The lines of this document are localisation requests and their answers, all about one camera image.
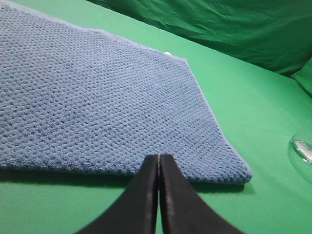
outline green fabric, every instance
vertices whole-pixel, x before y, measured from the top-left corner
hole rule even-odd
[[[289,140],[312,114],[312,99],[295,80],[85,0],[15,2],[187,58],[226,137],[254,175],[243,191],[197,184],[199,195],[248,234],[311,232],[312,185],[296,171],[287,154]],[[1,171],[0,233],[74,233],[108,208],[128,181]],[[158,217],[158,234],[160,225]]]
[[[302,88],[304,88],[312,96],[312,58],[300,71],[292,75]]]
[[[283,75],[312,53],[308,0],[89,0]]]

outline waffle weave texture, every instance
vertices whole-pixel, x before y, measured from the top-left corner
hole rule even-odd
[[[186,60],[0,5],[1,168],[131,175],[169,153],[190,180],[251,179]]]

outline green surface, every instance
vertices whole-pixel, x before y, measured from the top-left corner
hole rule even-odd
[[[312,185],[292,166],[288,142],[312,114],[295,80],[179,38],[83,0],[15,0],[70,23],[102,28],[187,58],[229,142],[253,178],[235,187],[195,185],[248,234],[309,234]],[[129,181],[113,176],[0,172],[0,233],[73,233],[106,209]],[[160,221],[157,233],[161,233]]]
[[[300,71],[292,75],[301,87],[312,96],[312,58],[301,68]]]
[[[309,0],[89,0],[270,71],[312,55]]]

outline microfiber towel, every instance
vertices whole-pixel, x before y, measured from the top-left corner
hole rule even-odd
[[[189,180],[251,179],[185,59],[0,6],[1,168],[133,175],[168,153]]]

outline clear glass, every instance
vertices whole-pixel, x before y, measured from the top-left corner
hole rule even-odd
[[[290,140],[289,158],[295,169],[312,184],[312,118]]]

